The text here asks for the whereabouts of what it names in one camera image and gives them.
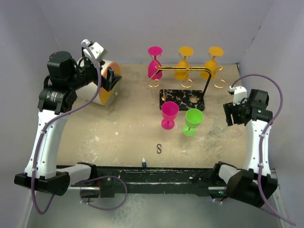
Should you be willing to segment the orange wine glass front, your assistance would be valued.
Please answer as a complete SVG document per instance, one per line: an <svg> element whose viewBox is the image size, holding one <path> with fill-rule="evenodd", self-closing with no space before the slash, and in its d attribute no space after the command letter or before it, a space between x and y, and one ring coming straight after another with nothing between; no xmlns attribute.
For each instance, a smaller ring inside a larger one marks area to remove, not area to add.
<svg viewBox="0 0 304 228"><path fill-rule="evenodd" d="M224 55L224 50L217 46L209 48L210 60L204 64L204 67L209 69L211 72L211 78L214 79L216 73L223 69L223 66L216 60L217 57Z"/></svg>

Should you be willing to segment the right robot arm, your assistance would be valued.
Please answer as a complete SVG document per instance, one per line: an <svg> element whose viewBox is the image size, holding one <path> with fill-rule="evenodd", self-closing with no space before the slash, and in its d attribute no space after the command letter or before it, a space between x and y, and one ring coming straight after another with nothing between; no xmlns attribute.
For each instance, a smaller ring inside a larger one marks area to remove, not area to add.
<svg viewBox="0 0 304 228"><path fill-rule="evenodd" d="M268 140L273 113L267 109L266 91L243 86L230 87L233 101L223 105L228 126L244 125L247 132L247 158L242 169L218 162L213 167L212 182L226 184L226 196L260 208L274 193L277 181L271 177L268 162Z"/></svg>

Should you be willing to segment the clear glass cup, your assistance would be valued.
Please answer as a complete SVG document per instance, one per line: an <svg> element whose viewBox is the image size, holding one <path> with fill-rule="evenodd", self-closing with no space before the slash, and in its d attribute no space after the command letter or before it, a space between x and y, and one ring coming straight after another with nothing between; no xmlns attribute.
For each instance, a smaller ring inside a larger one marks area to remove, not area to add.
<svg viewBox="0 0 304 228"><path fill-rule="evenodd" d="M224 118L218 118L214 121L211 130L210 130L210 135L212 137L220 137L227 129L228 124L226 122L226 119Z"/></svg>

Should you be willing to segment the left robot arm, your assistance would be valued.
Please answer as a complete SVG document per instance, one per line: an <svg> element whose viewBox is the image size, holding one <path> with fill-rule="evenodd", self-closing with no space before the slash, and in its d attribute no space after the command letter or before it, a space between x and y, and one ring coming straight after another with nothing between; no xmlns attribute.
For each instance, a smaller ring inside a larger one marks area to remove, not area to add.
<svg viewBox="0 0 304 228"><path fill-rule="evenodd" d="M73 103L76 91L94 83L99 91L112 91L122 77L107 67L102 76L106 51L82 50L82 58L75 61L66 51L55 52L47 63L48 76L38 101L38 129L30 160L22 173L16 174L16 185L36 191L62 196L69 186L82 181L86 186L97 183L95 165L80 162L75 166L57 169L57 154L61 136Z"/></svg>

